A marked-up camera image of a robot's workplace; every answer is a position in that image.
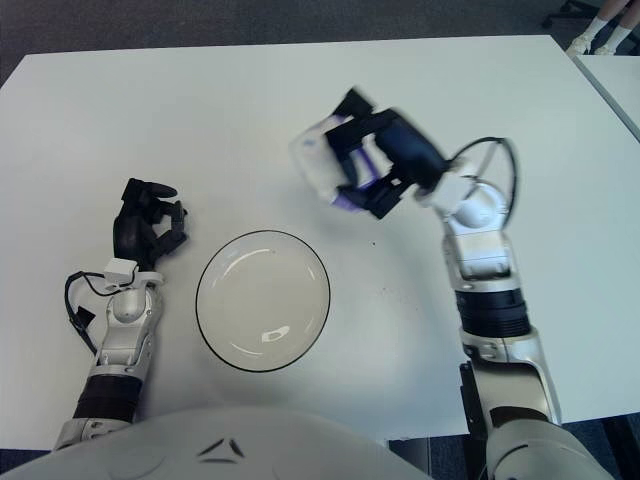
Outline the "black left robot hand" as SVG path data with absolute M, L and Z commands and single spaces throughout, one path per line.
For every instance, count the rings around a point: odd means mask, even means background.
M 113 224 L 116 258 L 135 261 L 141 271 L 154 271 L 156 262 L 187 240 L 187 211 L 176 189 L 130 178 L 122 194 L 122 207 Z

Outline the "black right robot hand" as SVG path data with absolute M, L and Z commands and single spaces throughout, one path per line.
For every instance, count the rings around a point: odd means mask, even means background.
M 325 133 L 345 179 L 337 186 L 340 205 L 384 218 L 417 185 L 431 193 L 449 161 L 408 120 L 393 109 L 376 112 L 356 89 L 350 89 L 333 111 L 340 123 Z M 391 163 L 381 174 L 365 150 L 365 139 Z

